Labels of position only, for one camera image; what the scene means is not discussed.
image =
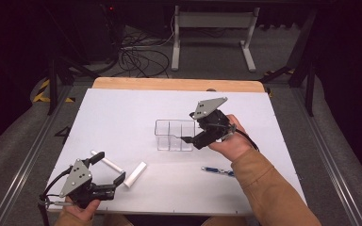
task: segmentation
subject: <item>hand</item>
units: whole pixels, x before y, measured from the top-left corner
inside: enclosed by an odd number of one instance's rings
[[[237,129],[246,134],[245,129],[240,125],[238,119],[234,115],[227,115],[231,124],[235,124]],[[213,142],[208,145],[211,150],[221,153],[224,157],[234,162],[243,153],[254,151],[251,142],[239,133],[235,133],[223,142]]]
[[[73,201],[69,197],[66,197],[66,202],[73,202]],[[66,205],[63,206],[63,208],[67,212],[71,213],[72,215],[78,217],[81,220],[90,221],[100,203],[101,203],[100,200],[94,200],[90,202],[90,204],[88,204],[87,208],[85,209],[81,209],[77,205]]]

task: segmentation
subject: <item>metal rail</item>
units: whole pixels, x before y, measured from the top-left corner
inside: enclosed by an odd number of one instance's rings
[[[319,151],[319,155],[321,157],[322,163],[324,164],[327,172],[331,178],[331,181],[335,187],[337,194],[345,208],[345,211],[349,217],[350,222],[352,225],[362,225],[362,215],[360,210],[358,209],[354,198],[352,196],[351,191],[348,188],[348,185],[345,182],[342,174],[337,167],[337,163],[334,160],[334,157],[331,155],[331,152],[321,135],[321,131],[319,126],[317,125],[316,121],[313,117],[310,117],[304,107],[304,95],[299,89],[291,89],[292,94],[295,97],[296,101],[299,104],[302,113],[307,121],[307,124],[310,126],[311,132],[316,139],[316,145]]]
[[[32,144],[30,150],[28,151],[27,156],[25,157],[25,161],[22,166],[20,166],[19,171],[15,174],[14,179],[8,189],[7,194],[0,204],[0,225],[4,225],[5,221],[8,217],[8,214],[13,207],[13,204],[16,202],[17,198],[22,191],[23,186],[30,174],[39,154],[41,151],[41,147],[46,140],[46,135],[48,134],[52,124],[54,123],[56,116],[65,102],[70,90],[71,86],[65,86],[59,95],[58,106],[52,115],[47,116],[45,122],[43,123],[41,130],[39,131],[34,143]]]

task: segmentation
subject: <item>white board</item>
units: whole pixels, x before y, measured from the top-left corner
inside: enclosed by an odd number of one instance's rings
[[[267,93],[89,89],[50,181],[76,158],[91,150],[129,175],[140,162],[147,169],[127,188],[121,185],[113,201],[101,202],[104,212],[179,215],[246,215],[252,209],[233,177],[204,172],[201,167],[230,170],[230,162],[208,148],[192,152],[156,149],[156,120],[190,120],[198,101],[227,97],[219,109],[234,114],[260,151],[304,199],[287,146]],[[119,173],[102,161],[90,166],[93,182],[112,184]],[[52,187],[58,194],[65,178]],[[50,210],[61,209],[50,206]]]

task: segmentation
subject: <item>pen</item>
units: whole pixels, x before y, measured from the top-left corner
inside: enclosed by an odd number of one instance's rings
[[[232,170],[224,170],[224,169],[209,168],[209,167],[202,167],[201,169],[204,170],[204,171],[207,171],[207,172],[214,172],[214,173],[219,173],[219,174],[226,174],[226,175],[228,175],[228,176],[235,177],[235,176],[234,176],[234,172],[233,172]]]

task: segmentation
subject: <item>transparent box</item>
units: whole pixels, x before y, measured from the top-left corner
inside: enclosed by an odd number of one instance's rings
[[[192,151],[193,144],[181,137],[195,137],[195,121],[157,120],[155,136],[159,151]]]

